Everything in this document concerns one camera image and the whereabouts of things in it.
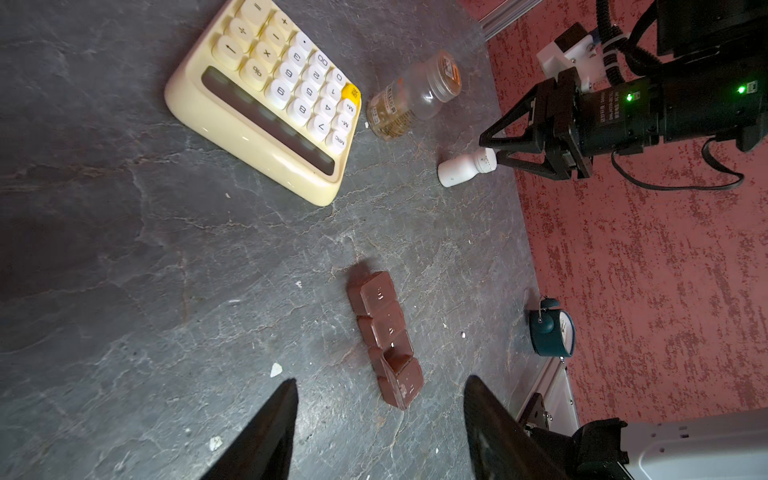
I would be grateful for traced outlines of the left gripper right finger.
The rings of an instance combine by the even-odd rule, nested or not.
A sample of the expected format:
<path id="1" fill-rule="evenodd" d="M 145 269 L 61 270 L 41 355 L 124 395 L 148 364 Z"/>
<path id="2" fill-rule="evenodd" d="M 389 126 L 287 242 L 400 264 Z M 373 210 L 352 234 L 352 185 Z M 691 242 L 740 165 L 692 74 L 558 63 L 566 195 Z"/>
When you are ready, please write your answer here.
<path id="1" fill-rule="evenodd" d="M 476 375 L 469 376 L 465 383 L 463 411 L 476 479 L 567 477 Z"/>

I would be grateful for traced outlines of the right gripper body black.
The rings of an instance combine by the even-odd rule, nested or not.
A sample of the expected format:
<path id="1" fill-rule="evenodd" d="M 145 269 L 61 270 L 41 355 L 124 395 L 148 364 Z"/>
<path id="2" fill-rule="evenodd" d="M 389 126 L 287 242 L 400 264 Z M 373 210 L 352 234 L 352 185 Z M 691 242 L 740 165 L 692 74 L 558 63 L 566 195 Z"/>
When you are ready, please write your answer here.
<path id="1" fill-rule="evenodd" d="M 589 178 L 604 154 L 634 155 L 660 140 L 660 86 L 640 78 L 583 93 L 576 68 L 558 74 L 545 109 L 544 162 L 551 180 Z"/>

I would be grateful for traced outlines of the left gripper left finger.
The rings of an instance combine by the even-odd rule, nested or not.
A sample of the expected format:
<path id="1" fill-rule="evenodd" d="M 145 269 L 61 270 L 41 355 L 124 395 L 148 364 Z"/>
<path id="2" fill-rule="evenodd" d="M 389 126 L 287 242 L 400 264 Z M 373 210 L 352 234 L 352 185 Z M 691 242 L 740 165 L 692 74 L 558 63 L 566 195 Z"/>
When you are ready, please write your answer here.
<path id="1" fill-rule="evenodd" d="M 288 479 L 298 404 L 285 380 L 202 479 Z"/>

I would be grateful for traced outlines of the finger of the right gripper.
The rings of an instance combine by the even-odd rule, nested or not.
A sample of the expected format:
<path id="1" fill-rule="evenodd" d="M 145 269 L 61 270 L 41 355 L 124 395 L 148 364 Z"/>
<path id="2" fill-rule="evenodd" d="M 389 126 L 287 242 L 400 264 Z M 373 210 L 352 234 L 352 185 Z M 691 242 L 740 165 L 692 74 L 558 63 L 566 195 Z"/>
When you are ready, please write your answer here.
<path id="1" fill-rule="evenodd" d="M 554 89 L 554 80 L 536 84 L 480 135 L 479 145 L 494 150 L 543 150 L 547 133 L 547 104 Z M 524 126 L 522 134 L 502 136 L 514 124 Z"/>
<path id="2" fill-rule="evenodd" d="M 515 154 L 515 150 L 496 149 L 497 164 L 549 180 L 570 180 L 576 171 L 570 152 L 560 147 L 546 149 L 540 161 L 519 159 Z"/>

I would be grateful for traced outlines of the white pill bottle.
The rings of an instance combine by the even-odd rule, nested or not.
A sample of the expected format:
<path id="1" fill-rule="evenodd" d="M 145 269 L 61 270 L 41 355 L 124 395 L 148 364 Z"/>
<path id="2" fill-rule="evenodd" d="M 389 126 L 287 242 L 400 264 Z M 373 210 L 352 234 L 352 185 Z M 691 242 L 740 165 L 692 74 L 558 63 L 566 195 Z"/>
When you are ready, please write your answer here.
<path id="1" fill-rule="evenodd" d="M 450 188 L 473 179 L 478 174 L 496 170 L 496 152 L 491 148 L 480 148 L 472 153 L 462 154 L 442 162 L 438 166 L 438 180 Z"/>

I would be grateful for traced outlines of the clear amber pill bottle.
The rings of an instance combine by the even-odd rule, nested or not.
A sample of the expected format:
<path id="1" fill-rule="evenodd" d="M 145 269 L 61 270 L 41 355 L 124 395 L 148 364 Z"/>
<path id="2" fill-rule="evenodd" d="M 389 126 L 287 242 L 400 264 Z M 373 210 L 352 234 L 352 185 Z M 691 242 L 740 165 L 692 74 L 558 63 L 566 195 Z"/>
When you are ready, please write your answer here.
<path id="1" fill-rule="evenodd" d="M 461 74 L 454 57 L 439 50 L 376 94 L 368 102 L 366 117 L 377 137 L 393 140 L 420 121 L 433 118 L 461 90 Z"/>

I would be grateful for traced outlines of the brown weekly pill organizer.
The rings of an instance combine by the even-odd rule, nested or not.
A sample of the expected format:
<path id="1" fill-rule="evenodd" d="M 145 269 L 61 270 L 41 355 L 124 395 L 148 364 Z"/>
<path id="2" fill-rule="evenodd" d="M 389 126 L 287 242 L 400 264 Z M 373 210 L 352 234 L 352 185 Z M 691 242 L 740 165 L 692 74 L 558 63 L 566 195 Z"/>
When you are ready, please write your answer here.
<path id="1" fill-rule="evenodd" d="M 424 375 L 390 274 L 369 273 L 351 282 L 347 295 L 384 401 L 408 409 L 424 386 Z"/>

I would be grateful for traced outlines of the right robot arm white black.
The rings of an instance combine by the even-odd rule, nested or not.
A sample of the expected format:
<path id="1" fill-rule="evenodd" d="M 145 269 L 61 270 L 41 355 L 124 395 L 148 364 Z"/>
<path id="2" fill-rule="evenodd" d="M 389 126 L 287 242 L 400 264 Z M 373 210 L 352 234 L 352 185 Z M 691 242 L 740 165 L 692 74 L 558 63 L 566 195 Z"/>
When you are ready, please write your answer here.
<path id="1" fill-rule="evenodd" d="M 545 79 L 480 136 L 501 165 L 550 180 L 587 178 L 593 159 L 661 142 L 767 133 L 767 5 L 655 1 L 630 33 L 596 5 L 597 29 L 574 24 L 542 49 Z M 471 376 L 464 415 L 479 479 L 763 479 L 765 410 L 673 423 L 587 423 L 571 435 L 529 414 L 513 419 Z"/>

